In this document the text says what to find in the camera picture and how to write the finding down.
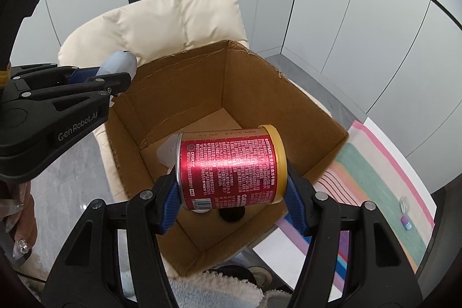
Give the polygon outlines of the left hand with nails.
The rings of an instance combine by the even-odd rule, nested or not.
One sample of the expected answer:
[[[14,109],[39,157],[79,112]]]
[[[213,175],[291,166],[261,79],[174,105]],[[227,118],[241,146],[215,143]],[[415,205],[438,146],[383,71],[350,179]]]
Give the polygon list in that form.
[[[5,231],[11,234],[15,230],[12,258],[19,260],[34,247],[38,237],[30,181],[15,186],[11,199],[1,199],[1,219],[4,218]]]

